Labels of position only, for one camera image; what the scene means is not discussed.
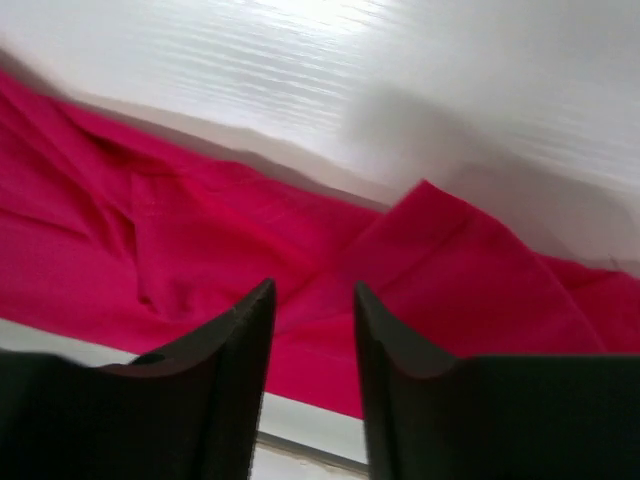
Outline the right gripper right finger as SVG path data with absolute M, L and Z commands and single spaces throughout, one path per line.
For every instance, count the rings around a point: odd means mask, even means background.
M 635 355 L 459 358 L 354 294 L 373 479 L 635 479 Z

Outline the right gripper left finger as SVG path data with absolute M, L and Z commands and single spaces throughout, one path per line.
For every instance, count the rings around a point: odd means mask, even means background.
M 265 280 L 127 364 L 1 354 L 5 479 L 246 479 L 275 324 Z

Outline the magenta t shirt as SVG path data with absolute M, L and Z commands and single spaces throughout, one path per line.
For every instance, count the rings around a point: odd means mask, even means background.
M 270 393 L 359 417 L 353 288 L 459 356 L 635 353 L 639 282 L 419 183 L 385 213 L 1 78 L 1 315 L 144 353 L 277 284 Z

